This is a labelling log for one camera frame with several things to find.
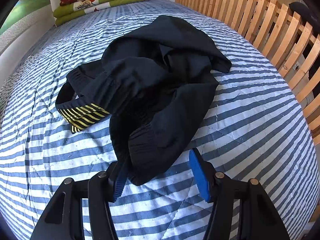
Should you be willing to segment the black shorts with yellow stripes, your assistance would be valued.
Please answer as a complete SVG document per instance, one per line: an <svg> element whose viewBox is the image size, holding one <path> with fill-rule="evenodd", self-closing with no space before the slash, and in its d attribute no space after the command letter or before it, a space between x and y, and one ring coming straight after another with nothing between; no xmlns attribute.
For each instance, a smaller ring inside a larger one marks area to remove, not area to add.
<svg viewBox="0 0 320 240"><path fill-rule="evenodd" d="M231 66L207 34L162 15L70 71L55 106L73 133L109 117L117 159L128 161L131 183L142 185L188 146L215 96L212 71Z"/></svg>

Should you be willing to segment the blue white striped quilt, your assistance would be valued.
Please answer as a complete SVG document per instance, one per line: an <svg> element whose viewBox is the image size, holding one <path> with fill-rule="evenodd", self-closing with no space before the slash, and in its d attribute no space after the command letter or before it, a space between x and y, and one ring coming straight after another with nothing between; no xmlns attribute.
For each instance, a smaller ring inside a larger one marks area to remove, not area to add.
<svg viewBox="0 0 320 240"><path fill-rule="evenodd" d="M318 202L315 146L300 104L276 68L218 20L166 0L145 0L53 27L1 88L1 213L18 239L29 239L65 178L91 178L116 159L109 120L72 134L55 108L66 75L98 60L106 47L159 15L188 21L232 62L214 72L219 86L191 147L229 177L256 178L298 239Z"/></svg>

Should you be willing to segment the wooden slatted bed rail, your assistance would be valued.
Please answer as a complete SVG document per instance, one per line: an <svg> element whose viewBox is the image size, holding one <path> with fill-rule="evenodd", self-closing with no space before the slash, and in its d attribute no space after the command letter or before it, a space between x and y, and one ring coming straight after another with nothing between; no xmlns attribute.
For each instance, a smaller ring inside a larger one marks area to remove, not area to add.
<svg viewBox="0 0 320 240"><path fill-rule="evenodd" d="M319 57L319 37L309 22L277 0L175 0L237 31L276 67L303 107L315 145L319 144L319 96L306 99L319 84L309 71Z"/></svg>

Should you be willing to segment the black item behind rail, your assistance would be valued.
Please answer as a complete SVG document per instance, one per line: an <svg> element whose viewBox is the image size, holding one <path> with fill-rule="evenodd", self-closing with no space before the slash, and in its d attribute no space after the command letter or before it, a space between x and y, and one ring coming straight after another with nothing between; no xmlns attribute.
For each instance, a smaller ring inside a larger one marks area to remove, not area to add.
<svg viewBox="0 0 320 240"><path fill-rule="evenodd" d="M289 8L293 11L298 13L301 17L303 22L308 22L312 26L312 31L314 37L317 37L319 34L319 19L318 17L304 4L301 2L292 2L289 4ZM319 56L315 60L314 64L309 69L309 80L314 76L316 71L319 68Z"/></svg>

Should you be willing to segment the landscape wall tapestry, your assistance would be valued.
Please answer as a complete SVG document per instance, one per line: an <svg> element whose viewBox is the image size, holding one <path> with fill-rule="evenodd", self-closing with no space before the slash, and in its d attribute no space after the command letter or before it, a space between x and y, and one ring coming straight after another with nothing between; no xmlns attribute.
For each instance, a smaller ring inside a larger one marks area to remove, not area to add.
<svg viewBox="0 0 320 240"><path fill-rule="evenodd" d="M19 0L4 21L1 27L1 34L25 16L47 6L49 3L50 0Z"/></svg>

